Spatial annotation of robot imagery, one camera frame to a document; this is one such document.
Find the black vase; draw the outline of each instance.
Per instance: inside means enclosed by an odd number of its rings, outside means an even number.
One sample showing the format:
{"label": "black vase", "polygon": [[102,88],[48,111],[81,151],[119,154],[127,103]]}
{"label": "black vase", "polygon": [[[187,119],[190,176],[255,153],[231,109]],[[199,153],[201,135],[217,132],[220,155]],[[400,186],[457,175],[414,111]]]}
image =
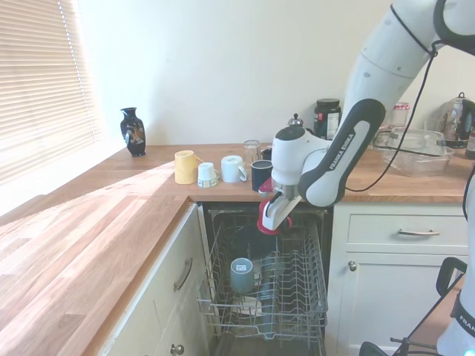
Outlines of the black vase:
{"label": "black vase", "polygon": [[145,155],[145,128],[142,120],[135,114],[136,109],[120,109],[124,114],[124,120],[120,123],[120,130],[129,152],[132,156],[139,157]]}

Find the drawer handle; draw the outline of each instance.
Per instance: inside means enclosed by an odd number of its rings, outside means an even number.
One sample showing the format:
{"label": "drawer handle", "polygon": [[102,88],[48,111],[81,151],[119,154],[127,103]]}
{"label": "drawer handle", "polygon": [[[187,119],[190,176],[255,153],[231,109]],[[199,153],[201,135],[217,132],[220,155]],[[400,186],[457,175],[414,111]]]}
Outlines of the drawer handle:
{"label": "drawer handle", "polygon": [[187,260],[185,260],[185,269],[183,270],[180,279],[177,282],[173,283],[173,291],[179,291],[181,287],[183,287],[183,284],[185,284],[186,280],[188,279],[188,276],[190,275],[192,265],[192,258],[188,258]]}
{"label": "drawer handle", "polygon": [[354,271],[356,271],[356,268],[358,267],[358,265],[356,264],[355,261],[349,261],[348,262],[348,267],[350,268],[351,272],[354,272]]}
{"label": "drawer handle", "polygon": [[185,352],[185,348],[183,347],[183,345],[176,345],[176,346],[174,344],[171,345],[170,354],[183,355],[184,352]]}
{"label": "drawer handle", "polygon": [[401,228],[398,230],[399,235],[409,235],[409,236],[422,236],[422,237],[431,237],[439,236],[440,232],[429,230],[428,232],[415,232],[415,231],[404,231]]}

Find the white wall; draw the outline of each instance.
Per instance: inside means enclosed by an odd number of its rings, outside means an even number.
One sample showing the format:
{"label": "white wall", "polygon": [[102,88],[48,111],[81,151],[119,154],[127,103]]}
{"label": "white wall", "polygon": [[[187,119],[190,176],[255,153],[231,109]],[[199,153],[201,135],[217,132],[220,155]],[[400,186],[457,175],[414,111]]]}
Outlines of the white wall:
{"label": "white wall", "polygon": [[[79,0],[102,109],[119,134],[137,106],[149,144],[270,142],[294,114],[343,98],[362,42],[391,0]],[[464,91],[475,60],[445,48],[415,123]],[[421,78],[403,96],[416,98]]]}

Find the dishwasher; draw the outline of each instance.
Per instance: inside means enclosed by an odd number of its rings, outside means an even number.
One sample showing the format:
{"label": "dishwasher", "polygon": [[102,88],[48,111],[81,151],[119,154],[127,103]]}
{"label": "dishwasher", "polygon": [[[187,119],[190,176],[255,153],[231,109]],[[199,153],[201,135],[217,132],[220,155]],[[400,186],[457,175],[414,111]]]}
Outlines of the dishwasher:
{"label": "dishwasher", "polygon": [[203,212],[209,255],[197,301],[214,334],[211,355],[324,356],[331,211],[302,203],[290,229],[268,236],[270,253],[239,256],[254,266],[255,287],[245,294],[230,286],[231,237],[256,224],[258,204],[203,203]]}

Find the window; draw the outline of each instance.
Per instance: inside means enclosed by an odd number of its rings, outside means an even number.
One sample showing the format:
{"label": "window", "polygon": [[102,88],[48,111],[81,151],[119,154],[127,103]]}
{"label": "window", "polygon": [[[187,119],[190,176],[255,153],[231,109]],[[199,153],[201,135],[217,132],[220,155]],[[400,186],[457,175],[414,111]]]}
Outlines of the window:
{"label": "window", "polygon": [[0,185],[101,140],[73,0],[0,0]]}

